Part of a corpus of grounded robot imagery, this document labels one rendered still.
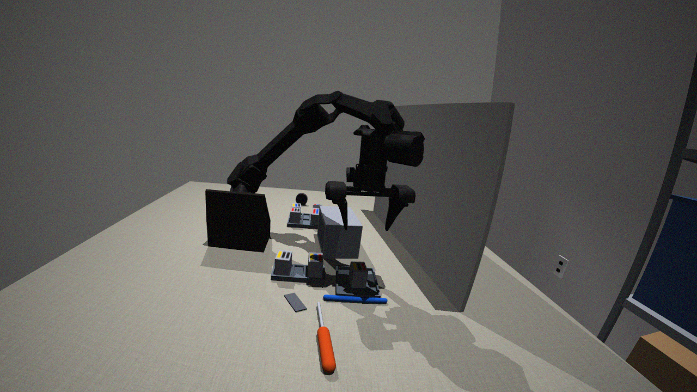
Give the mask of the blue cylindrical rod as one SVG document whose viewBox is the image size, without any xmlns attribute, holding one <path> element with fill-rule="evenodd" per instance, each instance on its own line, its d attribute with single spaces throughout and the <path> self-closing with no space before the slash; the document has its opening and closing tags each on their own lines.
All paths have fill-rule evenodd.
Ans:
<svg viewBox="0 0 697 392">
<path fill-rule="evenodd" d="M 350 301 L 358 303 L 386 303 L 388 300 L 386 298 L 369 298 L 361 296 L 336 296 L 336 295 L 324 295 L 324 300 L 328 301 Z"/>
</svg>

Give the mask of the orange-handled screwdriver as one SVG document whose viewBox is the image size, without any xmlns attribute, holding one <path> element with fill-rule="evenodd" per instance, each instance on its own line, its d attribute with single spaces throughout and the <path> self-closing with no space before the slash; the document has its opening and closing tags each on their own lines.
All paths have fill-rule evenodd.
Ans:
<svg viewBox="0 0 697 392">
<path fill-rule="evenodd" d="M 324 327 L 323 317 L 321 314 L 320 302 L 317 302 L 319 310 L 320 328 L 317 330 L 317 338 L 319 340 L 320 359 L 324 372 L 332 373 L 336 368 L 334 361 L 333 345 L 329 336 L 329 329 Z"/>
</svg>

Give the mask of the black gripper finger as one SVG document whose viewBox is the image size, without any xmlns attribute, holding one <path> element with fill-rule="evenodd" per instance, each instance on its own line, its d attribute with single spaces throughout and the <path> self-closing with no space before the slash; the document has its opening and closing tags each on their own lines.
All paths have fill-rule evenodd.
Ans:
<svg viewBox="0 0 697 392">
<path fill-rule="evenodd" d="M 389 207 L 385 224 L 386 231 L 390 229 L 390 226 L 393 225 L 393 221 L 396 219 L 396 217 L 399 215 L 399 213 L 403 210 L 404 207 L 408 207 L 408 203 L 396 203 L 394 199 L 389 198 Z"/>
<path fill-rule="evenodd" d="M 333 199 L 332 199 L 333 201 Z M 347 201 L 333 201 L 333 204 L 338 204 L 341 216 L 342 216 L 342 222 L 344 224 L 345 230 L 347 230 Z"/>
</svg>

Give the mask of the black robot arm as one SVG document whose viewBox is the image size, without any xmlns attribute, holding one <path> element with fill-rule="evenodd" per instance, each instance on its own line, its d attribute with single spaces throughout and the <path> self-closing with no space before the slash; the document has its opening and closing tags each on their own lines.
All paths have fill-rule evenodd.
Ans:
<svg viewBox="0 0 697 392">
<path fill-rule="evenodd" d="M 320 104 L 333 104 L 333 113 Z M 375 129 L 361 125 L 353 134 L 362 136 L 359 158 L 389 161 L 405 166 L 419 166 L 423 160 L 425 137 L 421 132 L 403 131 L 404 120 L 387 100 L 368 102 L 340 91 L 318 94 L 305 100 L 295 111 L 294 119 L 258 155 L 247 156 L 227 178 L 230 192 L 257 193 L 267 177 L 268 167 L 301 136 L 333 123 L 346 113 L 368 122 Z M 241 180 L 240 180 L 241 179 Z"/>
</svg>

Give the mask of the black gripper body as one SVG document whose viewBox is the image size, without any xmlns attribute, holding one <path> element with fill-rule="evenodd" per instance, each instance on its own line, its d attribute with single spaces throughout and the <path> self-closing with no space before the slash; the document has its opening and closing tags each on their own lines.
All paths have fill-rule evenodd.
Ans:
<svg viewBox="0 0 697 392">
<path fill-rule="evenodd" d="M 326 199 L 345 201 L 347 195 L 358 195 L 392 198 L 396 203 L 415 203 L 415 190 L 409 186 L 393 184 L 391 188 L 385 187 L 387 168 L 387 161 L 360 158 L 358 187 L 346 186 L 345 182 L 328 181 L 325 186 Z"/>
</svg>

